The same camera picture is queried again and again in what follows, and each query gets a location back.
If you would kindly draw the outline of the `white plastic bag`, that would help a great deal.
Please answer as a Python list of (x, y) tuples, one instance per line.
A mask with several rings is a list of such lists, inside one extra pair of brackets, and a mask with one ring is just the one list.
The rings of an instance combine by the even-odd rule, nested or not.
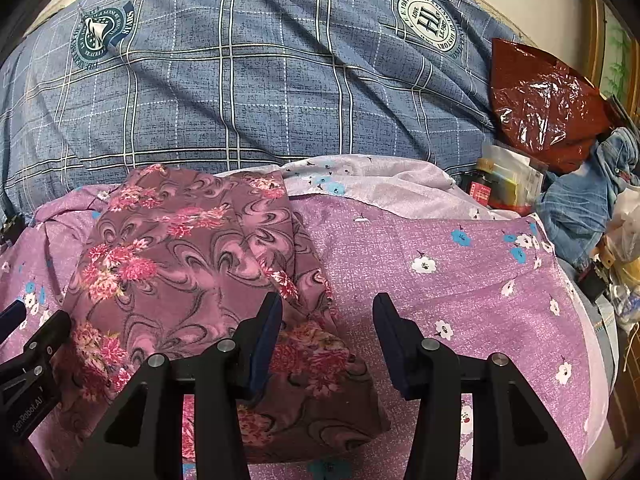
[(628, 185), (616, 198), (613, 217), (605, 233), (606, 246), (616, 261), (639, 258), (639, 187)]

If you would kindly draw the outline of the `dark red plastic bag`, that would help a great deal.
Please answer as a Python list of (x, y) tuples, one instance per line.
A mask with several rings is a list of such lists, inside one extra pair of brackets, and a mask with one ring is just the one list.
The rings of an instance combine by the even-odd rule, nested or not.
[(574, 68), (500, 38), (491, 41), (490, 102), (504, 142), (556, 174), (582, 166), (616, 127), (610, 103)]

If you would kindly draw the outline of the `maroon floral patterned garment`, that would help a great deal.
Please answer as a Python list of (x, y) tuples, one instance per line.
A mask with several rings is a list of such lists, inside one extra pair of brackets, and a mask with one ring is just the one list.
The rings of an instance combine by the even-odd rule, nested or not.
[(238, 406), (253, 463), (315, 460), (390, 424), (366, 362), (341, 338), (333, 292), (278, 172), (215, 177), (153, 165), (110, 197), (63, 307), (58, 423), (87, 439), (153, 353), (196, 356), (254, 316), (268, 292), (283, 316), (265, 388)]

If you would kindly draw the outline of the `blue plaid quilt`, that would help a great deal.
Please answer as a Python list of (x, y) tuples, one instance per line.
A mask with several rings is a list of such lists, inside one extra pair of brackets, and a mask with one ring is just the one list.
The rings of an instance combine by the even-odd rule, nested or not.
[(1, 211), (159, 162), (216, 174), (314, 156), (457, 176), (496, 129), (474, 0), (76, 0), (1, 67)]

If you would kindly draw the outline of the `purple floral bed sheet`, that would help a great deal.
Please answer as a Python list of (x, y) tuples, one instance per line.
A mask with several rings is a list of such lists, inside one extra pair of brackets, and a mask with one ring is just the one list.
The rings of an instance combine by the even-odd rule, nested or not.
[[(89, 185), (39, 207), (1, 253), (1, 300), (26, 318), (3, 359), (63, 302), (88, 237), (118, 185)], [(536, 216), (490, 211), (428, 162), (396, 157), (318, 157), (280, 169), (294, 214), (314, 243), (337, 308), (338, 333), (366, 362), (388, 429), (315, 460), (253, 463), (255, 479), (399, 479), (418, 407), (390, 383), (372, 321), (385, 292), (423, 335), (462, 356), (506, 354), (532, 385), (567, 443), (583, 456), (608, 409), (600, 344), (574, 285)], [(32, 435), (44, 470), (65, 476), (85, 440), (56, 419)]]

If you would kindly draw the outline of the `clear bag with boxes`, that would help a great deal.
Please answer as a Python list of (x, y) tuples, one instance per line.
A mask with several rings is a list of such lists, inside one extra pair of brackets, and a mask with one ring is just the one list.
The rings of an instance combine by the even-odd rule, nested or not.
[(502, 144), (484, 142), (480, 158), (463, 175), (461, 188), (483, 206), (526, 216), (534, 209), (547, 168)]

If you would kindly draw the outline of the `blue denim garment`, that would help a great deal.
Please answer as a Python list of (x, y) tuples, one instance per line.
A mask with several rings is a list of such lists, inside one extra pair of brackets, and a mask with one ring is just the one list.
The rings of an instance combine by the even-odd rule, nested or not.
[(577, 170), (550, 174), (549, 179), (535, 212), (558, 258), (582, 273), (613, 218), (617, 197), (639, 184), (637, 137), (628, 128), (617, 128)]

